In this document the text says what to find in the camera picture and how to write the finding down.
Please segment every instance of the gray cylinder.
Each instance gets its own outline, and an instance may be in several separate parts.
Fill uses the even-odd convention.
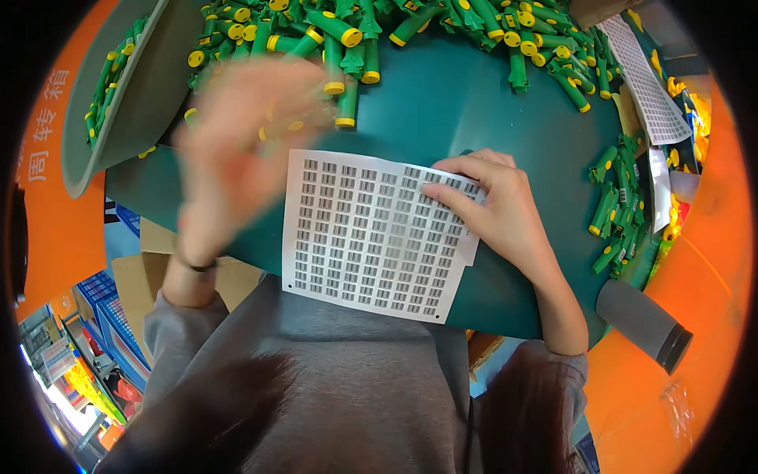
[[[608,280],[597,296],[595,311],[671,375],[692,341],[658,304],[621,280]]]

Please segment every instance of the paper sheet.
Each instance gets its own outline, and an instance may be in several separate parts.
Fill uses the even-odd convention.
[[[475,202],[468,178],[349,153],[292,150],[282,289],[340,306],[444,323],[479,244],[462,219],[421,193],[430,182]]]
[[[658,82],[629,25],[616,15],[597,26],[608,35],[613,54],[624,67],[626,82],[637,101],[650,142],[667,145],[692,135],[681,110]]]
[[[669,166],[666,164],[666,156],[663,150],[654,146],[647,153],[650,161],[650,174],[653,175],[653,233],[660,231],[671,222],[669,210],[671,209],[671,181],[669,180]]]

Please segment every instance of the orange wall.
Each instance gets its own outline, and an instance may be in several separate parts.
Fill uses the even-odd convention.
[[[616,330],[589,352],[587,421],[603,474],[676,471],[718,406],[743,336],[753,275],[750,193],[734,122],[713,90],[700,187],[645,290],[694,338],[672,376]]]

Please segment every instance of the white label sheet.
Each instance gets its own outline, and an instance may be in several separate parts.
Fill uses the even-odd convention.
[[[475,180],[349,153],[290,151],[282,289],[340,306],[444,323],[479,237],[421,192]]]

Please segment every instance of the teal table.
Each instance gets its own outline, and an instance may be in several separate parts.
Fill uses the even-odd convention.
[[[504,45],[487,54],[467,39],[445,33],[417,35],[403,49],[382,41],[380,57],[381,82],[361,87],[358,130],[335,131],[315,148],[424,166],[466,149],[490,147],[513,154],[529,175],[547,236],[587,318],[590,345],[595,345],[606,329],[595,313],[595,299],[608,274],[590,274],[605,243],[587,232],[600,191],[586,175],[621,133],[613,101],[595,94],[592,109],[580,114],[558,83],[529,61],[531,87],[517,96],[507,80]],[[106,194],[176,230],[182,199],[176,157],[160,149],[147,159],[110,168]],[[237,238],[229,255],[280,275],[282,219],[279,202]],[[540,337],[530,283],[484,243],[474,266],[463,274],[447,324]]]

